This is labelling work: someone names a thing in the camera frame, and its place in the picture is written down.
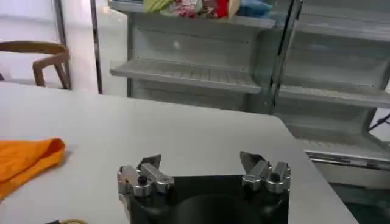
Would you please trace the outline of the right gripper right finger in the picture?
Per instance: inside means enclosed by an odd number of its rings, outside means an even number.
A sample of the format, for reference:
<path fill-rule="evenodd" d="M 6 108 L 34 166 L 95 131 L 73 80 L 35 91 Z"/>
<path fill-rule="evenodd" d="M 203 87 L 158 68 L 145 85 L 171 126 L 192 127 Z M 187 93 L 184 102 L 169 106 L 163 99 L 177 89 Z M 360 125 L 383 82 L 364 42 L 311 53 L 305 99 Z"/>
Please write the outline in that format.
<path fill-rule="evenodd" d="M 290 191 L 291 169 L 288 163 L 279 161 L 274 166 L 261 155 L 241 151 L 239 153 L 245 174 L 241 185 L 252 192 L 265 188 L 273 194 Z"/>

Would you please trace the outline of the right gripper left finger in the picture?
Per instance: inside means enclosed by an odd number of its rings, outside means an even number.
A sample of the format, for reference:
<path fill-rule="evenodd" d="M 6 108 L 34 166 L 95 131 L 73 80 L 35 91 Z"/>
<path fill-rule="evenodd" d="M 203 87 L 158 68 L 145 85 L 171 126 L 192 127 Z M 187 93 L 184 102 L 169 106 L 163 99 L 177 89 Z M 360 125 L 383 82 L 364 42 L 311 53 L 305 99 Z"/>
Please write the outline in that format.
<path fill-rule="evenodd" d="M 174 187 L 174 178 L 160 171 L 161 154 L 144 157 L 140 163 L 121 166 L 117 171 L 118 193 L 148 197 L 153 191 L 168 194 Z"/>

